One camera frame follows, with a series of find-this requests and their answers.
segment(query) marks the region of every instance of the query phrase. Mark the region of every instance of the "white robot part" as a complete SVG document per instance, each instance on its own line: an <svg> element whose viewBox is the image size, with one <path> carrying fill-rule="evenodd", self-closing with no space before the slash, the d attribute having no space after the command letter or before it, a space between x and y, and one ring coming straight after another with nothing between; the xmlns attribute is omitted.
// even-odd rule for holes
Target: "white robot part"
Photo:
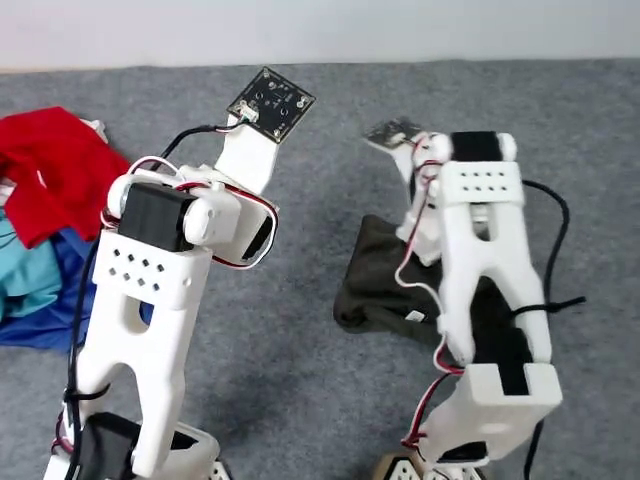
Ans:
<svg viewBox="0 0 640 480"><path fill-rule="evenodd" d="M529 394L505 395L495 364L468 365L454 393L420 427L426 437L418 448L427 470L451 468L438 460L460 445L484 442L487 447L487 457L459 465L467 468L499 460L525 442L536 423L560 405L562 392L552 365L526 364L524 373Z"/></svg>
<svg viewBox="0 0 640 480"><path fill-rule="evenodd" d="M229 115L228 125L237 122L235 116ZM237 185L260 194L271 179L277 153L277 143L249 126L241 126L225 135L215 169Z"/></svg>
<svg viewBox="0 0 640 480"><path fill-rule="evenodd" d="M482 135L484 147L488 148L490 133ZM454 473L460 469L472 469L504 457L522 444L536 423L562 401L556 371L549 363L551 341L543 310L525 311L515 319L532 358L531 363L519 367L524 368L528 393L506 395L496 364L473 363L476 345L470 307L482 276L493 280L512 310L542 305L545 298L542 282L531 264L514 138L507 133L496 134L502 161L457 161L453 159L452 141L444 137L423 132L416 135L422 140L413 142L413 146L385 149L374 145L393 156L407 183L413 169L426 160L441 163L426 167L437 169L437 178L429 184L428 192L426 184L416 177L412 205L397 230L397 236L408 242L419 222L414 252L425 265L442 260L438 330L456 362L464 367L455 393L420 426L425 435L418 441L418 450L425 460L425 471L429 472L425 478L438 478L436 470L456 478ZM466 143L463 147L468 157L470 146ZM493 159L495 152L487 155ZM439 463L446 452L473 442L486 445L484 458Z"/></svg>
<svg viewBox="0 0 640 480"><path fill-rule="evenodd" d="M491 278L515 310L545 302L542 283L531 265L524 222L524 192L515 162L448 162L439 174L436 212L440 225L444 307L438 329L458 362L475 354L469 308L481 276ZM470 205L488 209L488 239L473 231ZM527 337L535 362L551 361L547 314L519 315L517 325Z"/></svg>
<svg viewBox="0 0 640 480"><path fill-rule="evenodd" d="M121 217L133 183L151 182L167 188L179 187L185 180L203 183L189 188L197 199L189 205L182 223L192 249L163 250L106 229L97 250L93 273L97 290L85 346L78 355L78 392L101 391L123 366L133 370L143 417L132 455L132 471L139 478L209 478L219 451L217 442L206 433L186 426L180 428L189 430L198 442L186 450L170 448L185 391L184 363L212 251L219 254L219 246L247 245L265 208L255 202L243 203L225 183L209 184L205 177L137 170L119 177L109 192L110 213ZM150 325L140 318L140 302L154 306ZM80 401L82 423L101 410L102 400ZM63 418L66 435L73 441L67 412ZM63 479L63 463L54 455L45 478Z"/></svg>
<svg viewBox="0 0 640 480"><path fill-rule="evenodd" d="M224 192L209 188L194 189L199 198L184 216L184 236L193 245L231 242L240 217L240 201Z"/></svg>

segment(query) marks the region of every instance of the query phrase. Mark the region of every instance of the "white wire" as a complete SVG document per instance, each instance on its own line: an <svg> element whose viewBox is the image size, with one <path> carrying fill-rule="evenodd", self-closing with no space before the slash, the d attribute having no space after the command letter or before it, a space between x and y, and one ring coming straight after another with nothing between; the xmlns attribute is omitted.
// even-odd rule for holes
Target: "white wire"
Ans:
<svg viewBox="0 0 640 480"><path fill-rule="evenodd" d="M161 163L164 166L169 167L171 170L173 170L176 176L180 177L182 181L185 181L185 182L187 181L187 179L182 174L182 172L178 170L178 168L173 163L171 163L166 158L158 157L157 155L147 155L146 157L139 158L129 167L129 171L127 173L134 173L142 164L148 163L148 162Z"/></svg>
<svg viewBox="0 0 640 480"><path fill-rule="evenodd" d="M410 241L409 244L407 245L407 251L404 254L404 258L402 259L402 262L400 263L400 265L398 265L398 268L395 271L394 274L394 278L396 280L396 283L398 285L400 285L403 288L422 288L423 290L426 290L427 293L431 296L431 298L433 299L433 301L435 302L436 306L438 307L438 313L442 314L444 313L444 308L442 307L442 302L440 302L440 297L438 296L438 292L436 292L432 287L430 287L429 285L427 285L424 282L405 282L404 280L402 280L402 278L400 277L400 274L402 273L402 270L404 270L404 267L407 266L407 263L409 263L409 259L411 258L411 253L413 252L413 245L415 243L416 240L416 236L414 235Z"/></svg>

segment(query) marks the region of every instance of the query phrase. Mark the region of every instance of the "red wire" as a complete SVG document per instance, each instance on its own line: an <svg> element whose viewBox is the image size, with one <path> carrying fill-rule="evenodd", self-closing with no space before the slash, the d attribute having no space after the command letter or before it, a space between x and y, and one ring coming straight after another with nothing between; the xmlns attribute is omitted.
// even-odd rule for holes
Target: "red wire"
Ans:
<svg viewBox="0 0 640 480"><path fill-rule="evenodd" d="M187 182L187 183L182 183L178 185L175 189L178 190L179 192L183 192L185 190L190 190L192 188L197 188L197 187L207 188L209 186L210 186L209 184L202 183L202 182Z"/></svg>
<svg viewBox="0 0 640 480"><path fill-rule="evenodd" d="M440 349L438 350L438 352L436 353L436 361L438 362L438 365L440 365L442 368L449 371L449 373L452 373L453 375L464 374L463 368L454 367L453 365L449 365L442 361L442 356L444 355L444 347L445 347L445 344L443 343Z"/></svg>
<svg viewBox="0 0 640 480"><path fill-rule="evenodd" d="M67 440L62 438L62 436L60 435L61 426L62 426L62 412L60 412L60 414L58 415L58 421L56 422L56 438L51 444L51 452L53 453L56 447L62 447L62 449L65 452L70 454L71 452L73 452L73 445L71 445Z"/></svg>
<svg viewBox="0 0 640 480"><path fill-rule="evenodd" d="M407 448L417 449L418 440L427 436L426 433L420 432L420 422L422 421L422 417L424 416L424 411L427 408L427 404L433 397L433 394L438 389L438 386L442 383L442 381L447 378L450 374L445 373L441 375L435 382L431 384L429 389L426 392L426 395L422 398L420 403L418 404L418 408L414 414L413 421L411 423L411 427L409 429L409 434L402 440L402 445Z"/></svg>

